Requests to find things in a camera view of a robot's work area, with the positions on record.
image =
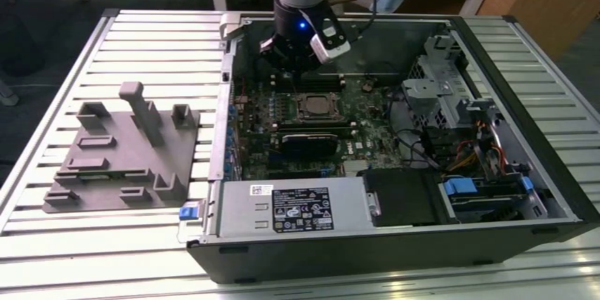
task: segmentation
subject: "white table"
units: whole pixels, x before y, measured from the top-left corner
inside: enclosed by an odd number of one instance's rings
[[[10,292],[11,299],[599,298],[600,230],[542,245],[502,264],[240,286],[216,285],[188,255],[176,240],[178,209],[46,214],[43,197],[80,126],[74,112],[86,100],[102,100],[111,111],[128,109],[118,99],[123,81],[146,83],[144,95],[159,109],[187,103],[203,111],[191,194],[206,196],[216,97],[203,96],[199,88],[220,81],[220,16],[200,11],[107,11],[0,189],[0,293]],[[598,112],[519,25],[500,17],[467,22],[600,206]],[[468,71],[487,96],[476,70]]]

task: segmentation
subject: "power supply label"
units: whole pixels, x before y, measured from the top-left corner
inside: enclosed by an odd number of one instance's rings
[[[327,188],[274,190],[274,230],[278,233],[334,229]]]

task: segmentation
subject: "cpu socket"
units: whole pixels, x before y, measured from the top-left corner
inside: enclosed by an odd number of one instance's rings
[[[336,94],[308,93],[298,95],[298,120],[302,122],[338,122],[343,119],[338,109]]]

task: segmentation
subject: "floor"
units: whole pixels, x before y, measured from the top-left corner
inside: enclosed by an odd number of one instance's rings
[[[232,0],[230,5],[235,10],[268,10],[271,0]],[[0,0],[0,14],[19,16],[46,58],[43,70],[28,77],[10,77],[0,71],[0,78],[20,96],[18,106],[0,105],[0,184],[11,172],[11,163],[15,163],[27,145],[104,8],[211,10],[214,7],[212,0]],[[600,21],[590,25],[558,64],[583,95],[600,109],[600,96],[596,95],[599,80],[595,78],[600,74],[598,40]]]

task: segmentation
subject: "barcode sticker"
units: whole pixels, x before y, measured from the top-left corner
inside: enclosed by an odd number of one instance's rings
[[[271,196],[272,185],[251,185],[251,196]]]

